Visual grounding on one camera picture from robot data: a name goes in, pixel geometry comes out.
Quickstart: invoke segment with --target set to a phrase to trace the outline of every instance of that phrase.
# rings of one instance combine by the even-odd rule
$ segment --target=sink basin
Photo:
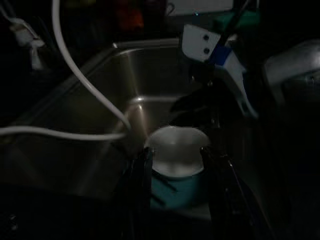
[[[114,43],[82,71],[126,115],[132,131],[123,140],[88,142],[38,135],[9,138],[1,181],[60,193],[109,199],[126,161],[147,137],[175,116],[173,102],[196,90],[182,62],[178,39]],[[15,124],[73,133],[125,131],[74,77],[70,77]]]

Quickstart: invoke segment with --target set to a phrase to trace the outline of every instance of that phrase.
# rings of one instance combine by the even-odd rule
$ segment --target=green object
[[[223,32],[226,29],[228,23],[230,22],[233,16],[234,16],[233,12],[229,12],[227,14],[217,16],[213,21],[213,30],[215,32]],[[240,18],[235,29],[245,29],[245,28],[256,27],[259,25],[259,23],[260,23],[259,12],[246,11]]]
[[[206,171],[181,179],[167,178],[167,182],[175,187],[177,192],[158,179],[152,178],[151,191],[165,203],[165,206],[151,199],[151,208],[158,210],[184,209],[208,202],[208,176]]]

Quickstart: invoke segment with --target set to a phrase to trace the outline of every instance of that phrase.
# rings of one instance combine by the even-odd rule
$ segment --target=metal surface
[[[177,39],[113,44],[82,70],[122,110],[132,132],[117,142],[80,142],[21,135],[6,144],[0,180],[60,193],[108,199],[128,157],[168,124],[173,102],[197,89],[179,58]],[[75,133],[124,131],[123,125],[73,76],[16,124]]]
[[[303,42],[286,52],[269,58],[263,66],[266,84],[279,105],[286,103],[284,83],[294,81],[304,85],[303,75],[320,70],[320,40]]]

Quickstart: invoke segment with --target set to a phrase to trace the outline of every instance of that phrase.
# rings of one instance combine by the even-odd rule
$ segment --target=stainless steel sink
[[[169,109],[199,86],[190,83],[178,39],[113,44],[83,68],[88,79],[132,124],[116,142],[87,142],[38,135],[9,138],[1,181],[61,193],[108,199],[127,159],[148,135],[168,124]],[[122,123],[72,76],[15,124],[74,133],[125,131]]]

